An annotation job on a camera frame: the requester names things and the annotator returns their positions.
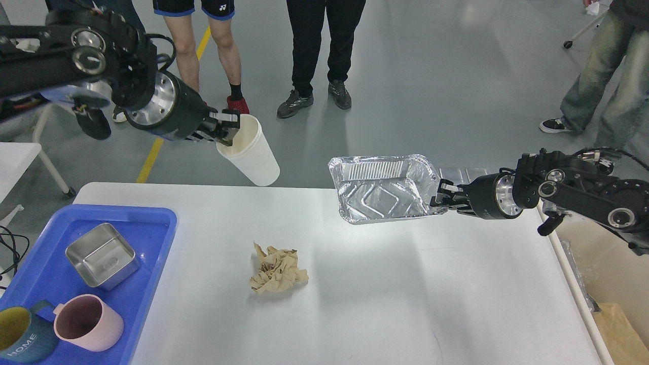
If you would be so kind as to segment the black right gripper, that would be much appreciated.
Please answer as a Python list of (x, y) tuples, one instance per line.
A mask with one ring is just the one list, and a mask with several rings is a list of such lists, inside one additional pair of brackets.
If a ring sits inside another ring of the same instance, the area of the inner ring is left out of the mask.
[(438, 214), (453, 211), (472, 215), (473, 211), (477, 217), (485, 220), (514, 219), (521, 215), (522, 208), (515, 203), (513, 183), (514, 175), (510, 173), (483, 175), (468, 185), (455, 185), (451, 180), (441, 180), (436, 199), (447, 200), (437, 202), (431, 199), (429, 205)]

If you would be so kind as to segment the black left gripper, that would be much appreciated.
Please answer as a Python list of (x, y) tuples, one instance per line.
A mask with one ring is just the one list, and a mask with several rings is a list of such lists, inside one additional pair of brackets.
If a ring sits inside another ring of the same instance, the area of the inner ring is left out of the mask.
[[(127, 122), (140, 131), (167, 140), (215, 142), (231, 147), (241, 113), (209, 111), (199, 93), (168, 71), (157, 72), (151, 100), (139, 110), (125, 110)], [(210, 130), (208, 119), (222, 128)]]

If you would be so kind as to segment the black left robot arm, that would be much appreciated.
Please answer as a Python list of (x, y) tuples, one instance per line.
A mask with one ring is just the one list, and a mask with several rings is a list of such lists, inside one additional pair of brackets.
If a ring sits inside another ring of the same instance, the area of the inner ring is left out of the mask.
[(231, 146), (237, 110), (218, 111), (168, 71), (153, 39), (110, 10), (49, 12), (43, 26), (2, 26), (2, 121), (47, 102), (71, 108), (83, 131), (105, 139), (115, 104), (140, 131)]

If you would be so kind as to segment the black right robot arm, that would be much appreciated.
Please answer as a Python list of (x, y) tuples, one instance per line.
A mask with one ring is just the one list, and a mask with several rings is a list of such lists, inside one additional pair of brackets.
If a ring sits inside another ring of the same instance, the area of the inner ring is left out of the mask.
[(543, 204), (546, 220), (538, 233), (549, 236), (570, 213), (596, 222), (621, 238), (636, 255), (648, 252), (648, 185), (614, 176), (612, 148), (589, 148), (567, 155), (540, 150), (523, 154), (516, 168), (478, 176), (469, 184), (442, 179), (429, 201), (484, 220), (509, 220)]

